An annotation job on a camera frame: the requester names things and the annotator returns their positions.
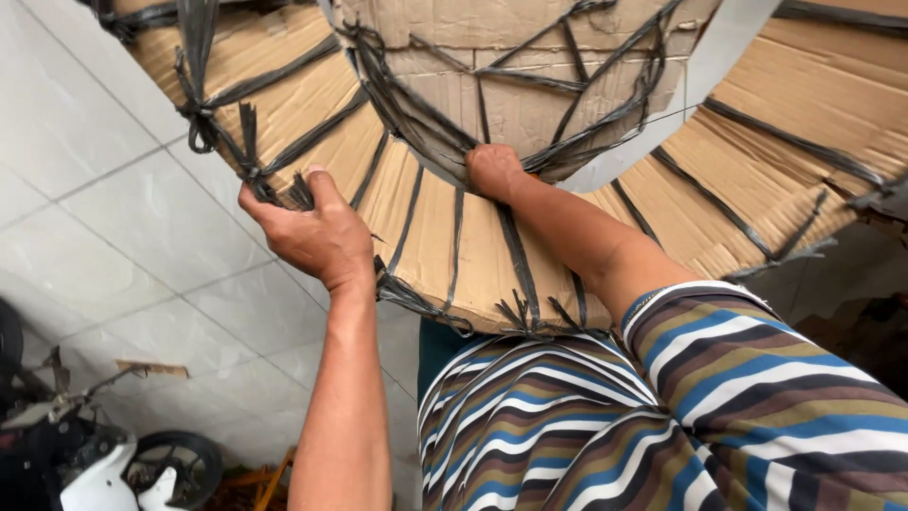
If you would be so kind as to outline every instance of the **white motorcycle body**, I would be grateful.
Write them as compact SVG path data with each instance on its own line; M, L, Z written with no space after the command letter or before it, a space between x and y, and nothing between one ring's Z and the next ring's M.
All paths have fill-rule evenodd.
M167 506L173 496L176 471L168 467L150 489L136 498L121 478L135 454L135 442L120 444L86 468L60 494L64 511L184 511Z

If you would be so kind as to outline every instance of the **shirt sleeve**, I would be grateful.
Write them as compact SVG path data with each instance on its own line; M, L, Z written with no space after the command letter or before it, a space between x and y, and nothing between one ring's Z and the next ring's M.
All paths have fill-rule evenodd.
M714 454L747 460L748 473L785 467L787 484L809 477L908 501L908 405L743 287L657 290L622 333L675 419Z

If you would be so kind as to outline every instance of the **forearm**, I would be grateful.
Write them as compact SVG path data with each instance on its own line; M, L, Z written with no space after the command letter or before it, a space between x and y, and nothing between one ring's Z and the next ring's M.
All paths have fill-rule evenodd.
M514 187L508 203L616 321L644 293L697 280L648 236L569 192L528 177Z
M388 412L375 322L374 286L331 293L289 509L390 509Z

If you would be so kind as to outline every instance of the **hand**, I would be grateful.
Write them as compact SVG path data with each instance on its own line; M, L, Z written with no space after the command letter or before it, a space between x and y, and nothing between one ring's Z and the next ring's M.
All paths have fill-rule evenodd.
M291 211L259 202L245 183L240 188L240 207L262 226L275 254L321 280L329 292L349 286L373 289L369 228L323 167L311 166L306 181L315 198L313 211Z
M486 197L509 204L514 190L532 177L509 145L480 144L467 153L470 185Z

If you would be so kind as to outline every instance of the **striped sleeve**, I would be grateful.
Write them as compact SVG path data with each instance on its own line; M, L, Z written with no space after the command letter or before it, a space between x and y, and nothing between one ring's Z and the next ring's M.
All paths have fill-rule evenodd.
M908 405L744 288L661 289L622 330L722 493L767 507L908 503Z

